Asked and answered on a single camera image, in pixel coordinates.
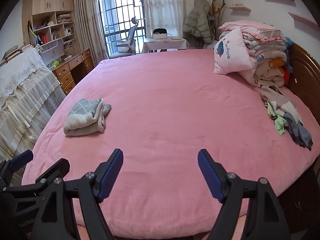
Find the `pillow with cartoon print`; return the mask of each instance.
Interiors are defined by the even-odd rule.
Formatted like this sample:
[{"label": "pillow with cartoon print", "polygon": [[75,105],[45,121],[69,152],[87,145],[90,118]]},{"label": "pillow with cartoon print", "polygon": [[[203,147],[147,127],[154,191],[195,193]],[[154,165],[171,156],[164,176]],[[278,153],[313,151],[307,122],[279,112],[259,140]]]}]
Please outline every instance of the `pillow with cartoon print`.
[{"label": "pillow with cartoon print", "polygon": [[216,74],[226,75],[253,68],[241,28],[236,28],[224,36],[214,46],[214,51],[213,72]]}]

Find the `white box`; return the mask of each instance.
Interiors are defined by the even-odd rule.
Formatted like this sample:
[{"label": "white box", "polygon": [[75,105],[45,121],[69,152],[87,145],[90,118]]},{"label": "white box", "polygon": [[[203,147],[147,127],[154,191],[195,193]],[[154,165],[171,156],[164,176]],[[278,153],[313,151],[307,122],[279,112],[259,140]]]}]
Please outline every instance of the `white box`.
[{"label": "white box", "polygon": [[163,33],[163,34],[153,34],[153,38],[154,39],[166,39],[168,36],[167,33]]}]

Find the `window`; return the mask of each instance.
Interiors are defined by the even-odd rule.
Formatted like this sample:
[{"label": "window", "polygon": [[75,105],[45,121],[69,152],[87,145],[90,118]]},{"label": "window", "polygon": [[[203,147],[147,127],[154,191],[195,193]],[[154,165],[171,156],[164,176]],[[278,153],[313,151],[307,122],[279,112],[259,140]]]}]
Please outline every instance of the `window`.
[{"label": "window", "polygon": [[133,17],[139,21],[134,39],[136,53],[142,52],[146,39],[146,20],[143,0],[99,0],[102,27],[104,30],[108,54],[118,52],[115,40],[126,40],[134,24]]}]

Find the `wooden desk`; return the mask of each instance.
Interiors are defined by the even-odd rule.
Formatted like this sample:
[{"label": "wooden desk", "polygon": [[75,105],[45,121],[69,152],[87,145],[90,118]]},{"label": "wooden desk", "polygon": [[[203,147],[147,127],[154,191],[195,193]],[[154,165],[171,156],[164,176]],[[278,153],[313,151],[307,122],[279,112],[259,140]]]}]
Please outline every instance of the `wooden desk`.
[{"label": "wooden desk", "polygon": [[52,72],[60,81],[60,87],[67,95],[94,68],[90,49],[85,49],[58,65]]}]

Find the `wooden headboard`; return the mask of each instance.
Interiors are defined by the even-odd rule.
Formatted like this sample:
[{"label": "wooden headboard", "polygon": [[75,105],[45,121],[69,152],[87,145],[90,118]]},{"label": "wooden headboard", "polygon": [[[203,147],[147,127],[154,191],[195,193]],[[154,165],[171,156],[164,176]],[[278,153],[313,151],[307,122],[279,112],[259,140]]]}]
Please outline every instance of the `wooden headboard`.
[{"label": "wooden headboard", "polygon": [[297,44],[289,48],[290,74],[288,88],[310,109],[320,124],[320,66]]}]

